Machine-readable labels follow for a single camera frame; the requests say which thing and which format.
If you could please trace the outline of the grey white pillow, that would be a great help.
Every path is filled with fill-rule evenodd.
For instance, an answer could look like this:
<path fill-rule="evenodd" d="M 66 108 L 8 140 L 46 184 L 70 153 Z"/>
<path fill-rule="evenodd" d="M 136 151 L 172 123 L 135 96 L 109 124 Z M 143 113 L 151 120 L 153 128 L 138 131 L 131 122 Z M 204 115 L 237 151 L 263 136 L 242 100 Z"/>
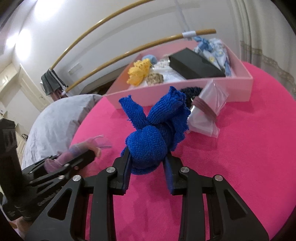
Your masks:
<path fill-rule="evenodd" d="M 65 152 L 88 113 L 102 99 L 83 94 L 59 99 L 46 107 L 35 120 L 25 146 L 21 168 Z"/>

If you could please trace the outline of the blue patterned baby cloth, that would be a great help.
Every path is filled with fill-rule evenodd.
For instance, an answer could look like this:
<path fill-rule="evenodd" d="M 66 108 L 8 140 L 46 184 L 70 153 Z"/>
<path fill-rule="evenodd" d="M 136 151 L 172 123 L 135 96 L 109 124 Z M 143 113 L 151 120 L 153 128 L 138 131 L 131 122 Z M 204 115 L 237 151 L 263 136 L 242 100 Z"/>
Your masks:
<path fill-rule="evenodd" d="M 228 52 L 220 39 L 205 39 L 200 36 L 193 37 L 198 43 L 194 52 L 204 57 L 215 67 L 221 70 L 226 77 L 232 76 Z"/>

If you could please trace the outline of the pink round table mat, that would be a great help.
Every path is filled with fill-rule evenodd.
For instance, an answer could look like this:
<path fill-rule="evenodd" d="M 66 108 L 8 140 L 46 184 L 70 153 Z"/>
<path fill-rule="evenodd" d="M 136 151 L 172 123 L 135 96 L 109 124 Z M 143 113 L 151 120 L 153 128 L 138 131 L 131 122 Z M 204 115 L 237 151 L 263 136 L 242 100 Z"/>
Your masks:
<path fill-rule="evenodd" d="M 200 175 L 222 175 L 270 238 L 294 240 L 295 100 L 265 71 L 245 67 L 253 76 L 250 100 L 224 106 L 217 138 L 188 133 L 173 154 Z M 178 239 L 182 197 L 170 194 L 163 167 L 132 175 L 126 195 L 113 201 L 118 240 Z"/>

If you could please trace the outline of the pink storage box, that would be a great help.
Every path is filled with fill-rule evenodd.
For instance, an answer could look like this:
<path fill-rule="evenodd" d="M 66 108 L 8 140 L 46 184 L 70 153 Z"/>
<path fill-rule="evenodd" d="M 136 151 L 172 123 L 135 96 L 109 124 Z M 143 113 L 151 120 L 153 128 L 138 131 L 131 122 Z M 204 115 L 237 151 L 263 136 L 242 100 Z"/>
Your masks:
<path fill-rule="evenodd" d="M 127 72 L 129 68 L 133 66 L 133 63 L 130 63 L 114 81 L 105 96 L 116 109 L 121 108 L 118 100 L 129 95 L 131 95 L 132 99 L 141 106 L 152 106 L 168 92 L 170 86 L 174 86 L 176 89 L 186 87 L 205 87 L 207 82 L 213 81 L 229 93 L 227 98 L 228 102 L 248 101 L 252 91 L 253 77 L 232 50 L 229 47 L 226 47 L 226 49 L 229 55 L 232 71 L 232 76 L 230 77 L 199 78 L 147 87 L 130 87 L 130 85 L 126 83 L 128 80 Z"/>

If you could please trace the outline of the lower wooden ballet bar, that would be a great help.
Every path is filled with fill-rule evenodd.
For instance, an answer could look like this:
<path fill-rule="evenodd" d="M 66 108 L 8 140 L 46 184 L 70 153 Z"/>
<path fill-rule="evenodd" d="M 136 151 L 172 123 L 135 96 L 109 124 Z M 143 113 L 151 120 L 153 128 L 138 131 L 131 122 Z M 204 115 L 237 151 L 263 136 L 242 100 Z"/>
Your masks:
<path fill-rule="evenodd" d="M 107 61 L 106 63 L 103 63 L 102 65 L 98 66 L 97 68 L 95 68 L 94 70 L 92 70 L 90 73 L 84 75 L 83 77 L 81 77 L 79 80 L 77 80 L 76 82 L 74 82 L 72 85 L 70 85 L 69 87 L 67 87 L 63 92 L 62 92 L 62 96 L 65 96 L 70 90 L 74 89 L 77 85 L 81 84 L 83 81 L 85 81 L 87 78 L 90 78 L 91 76 L 95 75 L 97 72 L 101 71 L 104 68 L 107 68 L 108 66 L 111 66 L 112 64 L 127 58 L 133 54 L 136 54 L 138 52 L 144 51 L 146 49 L 155 47 L 157 45 L 160 44 L 165 44 L 171 41 L 176 41 L 179 39 L 185 39 L 185 38 L 191 38 L 191 37 L 195 37 L 197 35 L 210 35 L 210 34 L 216 34 L 217 31 L 215 29 L 204 29 L 204 30 L 197 30 L 197 31 L 187 31 L 187 32 L 183 32 L 180 34 L 176 34 L 170 37 L 165 37 L 165 38 L 161 38 L 149 43 L 146 43 L 144 45 L 138 46 L 130 51 L 125 52 L 122 55 L 119 55 L 115 58 L 112 58 L 111 60 Z"/>

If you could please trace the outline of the white barre stand post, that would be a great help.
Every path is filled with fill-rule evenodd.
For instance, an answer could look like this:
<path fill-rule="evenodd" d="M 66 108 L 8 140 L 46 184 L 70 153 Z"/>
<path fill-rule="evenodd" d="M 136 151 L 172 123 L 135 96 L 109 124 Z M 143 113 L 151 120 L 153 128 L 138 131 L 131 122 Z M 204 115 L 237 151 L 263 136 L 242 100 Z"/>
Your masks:
<path fill-rule="evenodd" d="M 190 26 L 189 22 L 187 21 L 187 18 L 185 16 L 185 9 L 181 5 L 180 1 L 174 0 L 175 8 L 176 8 L 176 16 L 178 19 L 178 22 L 180 23 L 183 32 L 192 32 L 194 29 Z"/>

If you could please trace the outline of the black rectangular case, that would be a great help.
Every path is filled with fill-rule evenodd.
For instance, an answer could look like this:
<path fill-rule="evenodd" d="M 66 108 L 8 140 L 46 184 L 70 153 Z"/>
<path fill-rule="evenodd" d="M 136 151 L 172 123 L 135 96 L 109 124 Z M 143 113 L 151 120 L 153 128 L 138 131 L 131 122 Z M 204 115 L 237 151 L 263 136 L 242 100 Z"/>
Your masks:
<path fill-rule="evenodd" d="M 169 66 L 185 79 L 225 77 L 210 61 L 189 48 L 169 55 Z"/>

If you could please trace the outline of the pastel organza scrunchie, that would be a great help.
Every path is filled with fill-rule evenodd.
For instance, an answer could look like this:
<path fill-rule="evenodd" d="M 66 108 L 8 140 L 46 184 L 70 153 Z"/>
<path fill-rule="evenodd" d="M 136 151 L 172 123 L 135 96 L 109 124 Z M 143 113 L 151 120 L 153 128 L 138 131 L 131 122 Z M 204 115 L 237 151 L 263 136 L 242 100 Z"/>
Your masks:
<path fill-rule="evenodd" d="M 100 157 L 101 150 L 111 147 L 111 142 L 103 135 L 91 137 L 83 142 L 72 145 L 67 151 L 60 154 L 60 156 L 54 160 L 46 159 L 44 161 L 44 168 L 47 173 L 52 173 L 88 150 L 91 150 L 95 154 L 95 157 Z"/>

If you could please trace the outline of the dark navy knit scrunchie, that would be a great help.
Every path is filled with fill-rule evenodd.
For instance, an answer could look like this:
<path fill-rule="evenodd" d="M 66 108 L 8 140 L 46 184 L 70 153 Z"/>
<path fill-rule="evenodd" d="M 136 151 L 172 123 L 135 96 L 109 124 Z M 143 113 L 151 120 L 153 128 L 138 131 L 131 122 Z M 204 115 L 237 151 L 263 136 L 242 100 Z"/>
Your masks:
<path fill-rule="evenodd" d="M 192 101 L 196 96 L 199 96 L 199 94 L 202 92 L 203 88 L 201 87 L 187 87 L 180 89 L 180 92 L 184 93 L 186 95 L 186 106 L 187 108 L 191 108 Z"/>

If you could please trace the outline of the yellow knit toy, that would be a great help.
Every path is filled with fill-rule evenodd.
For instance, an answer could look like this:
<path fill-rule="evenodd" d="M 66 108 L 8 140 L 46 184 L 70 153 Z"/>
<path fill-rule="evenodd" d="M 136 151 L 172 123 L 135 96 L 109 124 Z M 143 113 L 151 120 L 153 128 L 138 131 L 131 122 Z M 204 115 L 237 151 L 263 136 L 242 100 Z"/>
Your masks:
<path fill-rule="evenodd" d="M 151 65 L 152 64 L 148 58 L 134 62 L 133 66 L 128 70 L 129 78 L 126 83 L 133 86 L 140 85 L 148 76 Z"/>

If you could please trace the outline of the grey clothes on bar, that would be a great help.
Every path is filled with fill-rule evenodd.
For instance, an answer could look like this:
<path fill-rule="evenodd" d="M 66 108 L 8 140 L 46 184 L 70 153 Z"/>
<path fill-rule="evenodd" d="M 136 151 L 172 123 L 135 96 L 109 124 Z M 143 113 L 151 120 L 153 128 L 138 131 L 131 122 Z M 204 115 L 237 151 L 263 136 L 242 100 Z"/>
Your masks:
<path fill-rule="evenodd" d="M 54 70 L 48 69 L 41 76 L 41 85 L 46 96 L 50 96 L 53 101 L 67 97 L 65 93 L 67 85 L 58 77 Z"/>

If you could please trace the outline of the royal blue knit cloth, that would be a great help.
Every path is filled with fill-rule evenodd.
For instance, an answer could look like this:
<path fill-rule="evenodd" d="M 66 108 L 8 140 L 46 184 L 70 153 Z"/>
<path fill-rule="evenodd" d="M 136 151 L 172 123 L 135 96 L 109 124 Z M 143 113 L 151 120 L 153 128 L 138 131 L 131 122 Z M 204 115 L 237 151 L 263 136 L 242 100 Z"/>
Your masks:
<path fill-rule="evenodd" d="M 148 115 L 131 96 L 121 98 L 119 103 L 135 128 L 125 139 L 126 149 L 132 158 L 132 173 L 151 173 L 185 138 L 190 115 L 186 95 L 171 86 L 168 93 L 152 106 Z"/>

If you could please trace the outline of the white wall socket plate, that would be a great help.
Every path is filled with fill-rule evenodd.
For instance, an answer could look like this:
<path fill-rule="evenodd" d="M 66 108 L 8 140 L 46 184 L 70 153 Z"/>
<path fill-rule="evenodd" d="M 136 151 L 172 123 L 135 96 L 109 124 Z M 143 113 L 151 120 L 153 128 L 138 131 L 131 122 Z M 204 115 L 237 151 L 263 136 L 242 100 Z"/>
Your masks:
<path fill-rule="evenodd" d="M 76 71 L 80 70 L 82 68 L 82 65 L 80 63 L 76 63 L 74 66 L 72 66 L 68 70 L 69 75 L 73 75 Z"/>

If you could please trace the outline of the light blue knit ball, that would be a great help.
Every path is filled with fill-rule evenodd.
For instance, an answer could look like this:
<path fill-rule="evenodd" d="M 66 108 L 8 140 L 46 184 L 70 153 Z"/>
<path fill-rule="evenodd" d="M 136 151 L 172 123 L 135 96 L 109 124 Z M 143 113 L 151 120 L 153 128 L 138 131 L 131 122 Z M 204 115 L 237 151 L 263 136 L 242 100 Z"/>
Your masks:
<path fill-rule="evenodd" d="M 146 59 L 148 59 L 150 61 L 151 65 L 155 65 L 158 62 L 156 56 L 154 56 L 152 54 L 148 54 L 148 55 L 145 55 L 142 57 L 142 61 L 144 61 Z"/>

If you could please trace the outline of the white brown tv cabinet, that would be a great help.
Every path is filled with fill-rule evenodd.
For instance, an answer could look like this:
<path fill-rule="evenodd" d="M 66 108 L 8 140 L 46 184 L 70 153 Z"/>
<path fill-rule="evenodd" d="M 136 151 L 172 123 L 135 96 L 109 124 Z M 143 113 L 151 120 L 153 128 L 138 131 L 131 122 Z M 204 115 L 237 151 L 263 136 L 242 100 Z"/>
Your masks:
<path fill-rule="evenodd" d="M 119 75 L 123 72 L 123 70 L 127 67 L 127 65 L 122 66 L 108 74 L 98 78 L 92 83 L 86 85 L 80 94 L 101 94 L 104 95 L 107 93 L 107 90 L 112 86 L 114 81 L 119 77 Z"/>

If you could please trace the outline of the cream curtain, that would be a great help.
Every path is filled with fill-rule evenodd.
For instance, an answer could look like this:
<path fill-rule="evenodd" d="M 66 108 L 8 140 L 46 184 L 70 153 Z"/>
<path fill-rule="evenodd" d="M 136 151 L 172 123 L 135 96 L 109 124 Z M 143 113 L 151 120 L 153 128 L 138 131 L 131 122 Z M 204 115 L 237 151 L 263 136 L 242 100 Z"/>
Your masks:
<path fill-rule="evenodd" d="M 295 33 L 271 1 L 230 1 L 242 61 L 264 70 L 295 96 Z"/>

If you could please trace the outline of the clear bag with hairbands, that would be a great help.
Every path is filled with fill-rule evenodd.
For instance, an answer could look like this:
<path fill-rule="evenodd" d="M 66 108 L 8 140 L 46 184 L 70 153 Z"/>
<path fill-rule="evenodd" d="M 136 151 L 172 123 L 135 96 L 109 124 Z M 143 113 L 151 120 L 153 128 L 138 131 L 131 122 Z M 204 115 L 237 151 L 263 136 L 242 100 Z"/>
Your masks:
<path fill-rule="evenodd" d="M 191 113 L 187 119 L 189 132 L 217 138 L 220 129 L 216 125 L 217 116 L 226 104 L 229 94 L 214 81 L 209 81 L 201 93 L 192 99 Z"/>

